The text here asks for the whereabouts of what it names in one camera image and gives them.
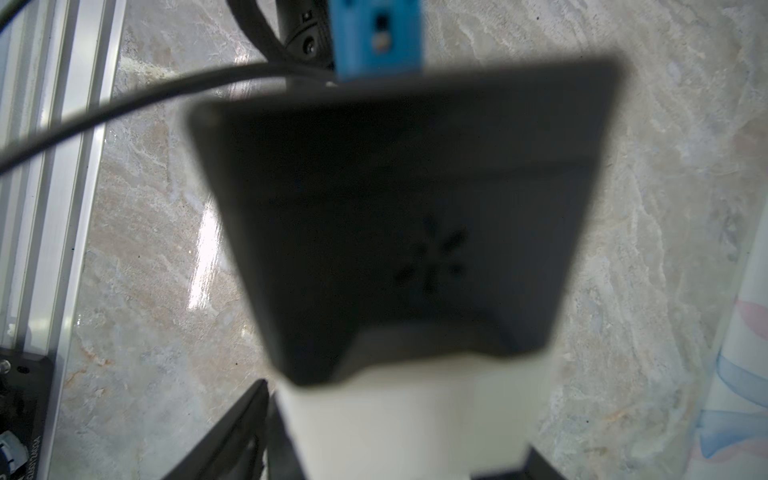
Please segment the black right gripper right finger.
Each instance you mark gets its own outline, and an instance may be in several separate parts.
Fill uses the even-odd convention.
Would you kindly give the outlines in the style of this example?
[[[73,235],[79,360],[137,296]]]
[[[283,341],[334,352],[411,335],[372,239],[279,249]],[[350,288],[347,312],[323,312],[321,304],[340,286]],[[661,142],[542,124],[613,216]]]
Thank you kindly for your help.
[[[522,475],[528,480],[565,480],[565,477],[535,448],[530,449]]]

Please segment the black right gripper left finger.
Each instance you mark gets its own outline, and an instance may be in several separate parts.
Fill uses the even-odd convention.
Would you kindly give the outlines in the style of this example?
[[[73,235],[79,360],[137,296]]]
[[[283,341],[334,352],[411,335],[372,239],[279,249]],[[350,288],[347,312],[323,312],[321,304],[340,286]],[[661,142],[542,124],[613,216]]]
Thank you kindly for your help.
[[[256,380],[164,479],[260,479],[269,400],[267,381]]]

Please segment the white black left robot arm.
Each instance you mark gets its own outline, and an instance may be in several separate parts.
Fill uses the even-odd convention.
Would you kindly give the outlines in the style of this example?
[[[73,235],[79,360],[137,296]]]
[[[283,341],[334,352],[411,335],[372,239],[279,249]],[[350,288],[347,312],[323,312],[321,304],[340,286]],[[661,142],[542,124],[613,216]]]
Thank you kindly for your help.
[[[278,32],[290,55],[301,63],[334,70],[327,0],[277,0]]]

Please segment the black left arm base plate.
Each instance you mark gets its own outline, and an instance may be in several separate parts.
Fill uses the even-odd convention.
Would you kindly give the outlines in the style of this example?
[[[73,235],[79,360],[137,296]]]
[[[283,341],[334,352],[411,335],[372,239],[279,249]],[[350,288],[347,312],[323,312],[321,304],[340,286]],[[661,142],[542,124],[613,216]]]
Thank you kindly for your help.
[[[54,364],[50,358],[1,350],[1,477],[33,480],[48,412]]]

